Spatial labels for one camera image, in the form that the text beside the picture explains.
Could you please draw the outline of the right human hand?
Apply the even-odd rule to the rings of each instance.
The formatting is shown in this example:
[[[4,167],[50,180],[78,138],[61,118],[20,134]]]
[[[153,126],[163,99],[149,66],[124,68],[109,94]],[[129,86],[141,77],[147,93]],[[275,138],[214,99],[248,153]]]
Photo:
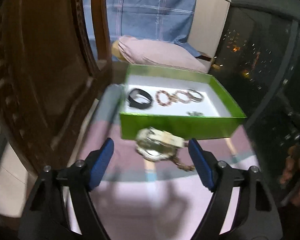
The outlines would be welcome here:
[[[280,205],[286,206],[291,203],[300,207],[300,144],[288,149],[288,157],[279,184],[282,189]]]

